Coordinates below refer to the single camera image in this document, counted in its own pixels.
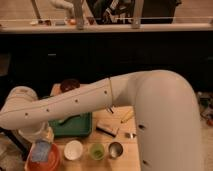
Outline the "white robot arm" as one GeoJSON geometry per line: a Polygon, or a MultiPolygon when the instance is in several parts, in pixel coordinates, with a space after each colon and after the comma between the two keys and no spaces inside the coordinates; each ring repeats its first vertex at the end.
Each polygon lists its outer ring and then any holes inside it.
{"type": "Polygon", "coordinates": [[[15,87],[0,110],[0,127],[16,130],[112,106],[134,110],[141,171],[205,170],[197,98],[172,71],[114,76],[42,100],[15,87]]]}

